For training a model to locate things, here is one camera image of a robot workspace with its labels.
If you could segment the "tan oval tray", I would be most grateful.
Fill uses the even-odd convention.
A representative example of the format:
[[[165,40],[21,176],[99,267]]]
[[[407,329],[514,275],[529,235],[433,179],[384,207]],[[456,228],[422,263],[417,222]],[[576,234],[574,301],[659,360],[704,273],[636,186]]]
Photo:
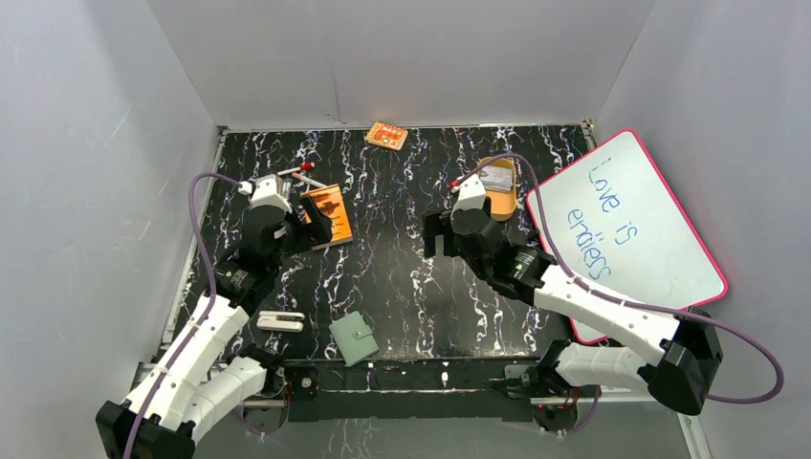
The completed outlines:
[[[516,179],[517,179],[517,171],[515,167],[515,163],[512,159],[499,159],[493,161],[492,163],[488,164],[492,166],[500,166],[500,167],[509,167],[515,171],[515,186],[511,192],[498,192],[487,190],[487,196],[491,199],[491,216],[494,220],[499,222],[505,222],[509,220],[517,208],[517,189],[516,189]]]

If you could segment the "green card holder wallet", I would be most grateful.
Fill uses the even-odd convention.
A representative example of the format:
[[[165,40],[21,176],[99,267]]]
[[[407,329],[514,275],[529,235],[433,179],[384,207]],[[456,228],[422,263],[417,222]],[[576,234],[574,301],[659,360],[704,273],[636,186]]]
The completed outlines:
[[[352,367],[379,352],[373,331],[359,312],[333,321],[329,330],[346,367]]]

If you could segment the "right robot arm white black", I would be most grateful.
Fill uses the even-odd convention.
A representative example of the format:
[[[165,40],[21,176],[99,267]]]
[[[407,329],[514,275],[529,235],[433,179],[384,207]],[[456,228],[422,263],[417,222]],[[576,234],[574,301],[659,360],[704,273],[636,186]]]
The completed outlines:
[[[663,312],[631,307],[568,275],[538,247],[516,244],[483,209],[443,210],[423,218],[425,256],[462,258],[495,292],[573,318],[617,341],[615,347],[552,344],[537,367],[540,387],[552,396],[587,385],[647,393],[682,414],[701,413],[723,353],[711,316],[689,307]]]

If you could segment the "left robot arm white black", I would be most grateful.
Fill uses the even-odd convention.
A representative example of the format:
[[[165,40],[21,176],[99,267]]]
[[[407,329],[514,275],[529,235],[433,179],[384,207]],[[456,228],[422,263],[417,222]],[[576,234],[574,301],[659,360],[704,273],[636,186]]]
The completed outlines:
[[[311,197],[306,214],[251,200],[240,238],[212,267],[213,286],[200,296],[183,331],[120,403],[106,402],[96,423],[109,458],[190,458],[211,428],[253,395],[281,393],[280,360],[250,346],[205,379],[231,338],[274,289],[286,258],[326,243],[332,221]]]

